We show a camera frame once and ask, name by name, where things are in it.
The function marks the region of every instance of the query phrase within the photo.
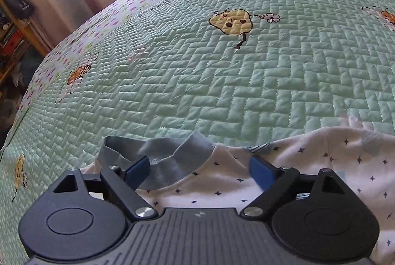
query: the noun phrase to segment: fabric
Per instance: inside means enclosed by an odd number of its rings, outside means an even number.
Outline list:
[[[104,138],[98,159],[107,162],[106,166],[115,164],[127,170],[144,156],[149,156],[150,174],[140,188],[154,190],[169,186],[196,170],[213,149],[212,142],[199,132],[193,132],[185,141],[174,138],[144,141],[108,136]]]
[[[183,144],[196,149],[202,143],[193,142],[188,139]],[[380,236],[371,260],[377,265],[394,263],[394,136],[363,128],[325,127],[265,145],[237,148],[217,143],[213,147],[208,159],[183,179],[157,190],[136,192],[159,213],[166,207],[234,207],[240,212],[263,192],[249,172],[253,155],[277,167],[292,166],[303,174],[317,174],[321,168],[331,168],[379,221]],[[149,145],[145,149],[140,152],[142,155],[149,153]],[[182,156],[186,162],[194,159],[193,154]],[[160,177],[176,179],[177,171],[164,170]],[[300,193],[299,199],[304,197],[306,194]]]
[[[25,260],[19,219],[65,168],[92,163],[105,136],[197,130],[254,146],[351,115],[395,135],[394,10],[394,0],[115,3],[44,59],[1,151],[3,262]]]

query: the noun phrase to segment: wooden shelf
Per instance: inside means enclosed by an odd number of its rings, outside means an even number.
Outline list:
[[[7,13],[9,19],[15,24],[15,26],[19,29],[19,31],[23,34],[25,39],[43,56],[45,57],[48,52],[36,38],[35,34],[33,33],[32,29],[28,24],[24,21],[18,20],[9,10],[9,8],[5,5],[3,0],[0,0],[0,6],[4,9]]]

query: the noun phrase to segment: white flower embroidery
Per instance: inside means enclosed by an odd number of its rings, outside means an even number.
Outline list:
[[[280,21],[280,16],[278,14],[267,13],[264,16],[262,16],[262,19],[268,21],[269,23],[273,23]]]

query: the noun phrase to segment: quilted bedspread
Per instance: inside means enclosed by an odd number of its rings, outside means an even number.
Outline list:
[[[3,265],[20,217],[105,135],[243,146],[353,116],[395,135],[394,0],[119,0],[36,72],[0,158]]]

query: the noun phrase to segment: black mount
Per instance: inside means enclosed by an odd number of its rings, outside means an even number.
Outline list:
[[[140,168],[143,165],[149,168],[144,159],[137,164]],[[276,168],[258,156],[251,161],[262,168],[258,176],[254,174],[259,168],[255,168],[251,175],[266,190],[239,216],[232,213],[235,219],[228,216],[229,224],[238,224],[234,226],[240,233],[248,235],[254,224],[257,224],[254,225],[255,230],[259,228],[264,232],[265,227],[258,224],[265,224],[284,250],[312,262],[340,264],[370,256],[378,239],[378,222],[332,170],[325,168],[318,175],[301,175],[291,167]],[[181,225],[174,223],[171,216],[178,209],[168,208],[171,211],[165,210],[159,217],[157,211],[134,191],[144,180],[139,177],[141,170],[138,174],[130,170],[104,166],[99,174],[82,175],[76,168],[64,172],[20,221],[19,236],[29,258],[50,263],[85,262],[109,257],[119,244],[134,246],[136,242],[133,237],[141,235],[141,228],[146,228],[144,231],[148,233],[150,223],[155,227],[155,224],[165,222],[166,225],[160,228],[179,226],[179,230],[184,230],[182,228],[188,226],[189,216],[181,218]],[[271,183],[267,183],[270,177],[261,177],[265,173],[271,175]],[[105,200],[93,198],[89,192],[102,193]],[[300,193],[310,194],[298,200],[296,197]],[[203,210],[203,214],[212,215],[212,222],[216,222],[218,215],[225,211],[228,213],[227,210]],[[180,209],[180,212],[196,215],[199,220],[199,215],[202,215],[202,210]],[[190,226],[195,218],[193,216],[193,221],[192,218],[189,221]],[[189,233],[191,242],[196,237],[193,231],[199,232],[194,226]],[[163,235],[173,235],[177,232],[174,228],[168,228]],[[212,239],[218,239],[218,231],[221,231],[220,228],[213,232]],[[203,244],[206,240],[197,235],[194,244]],[[184,244],[192,244],[187,238],[182,240]]]

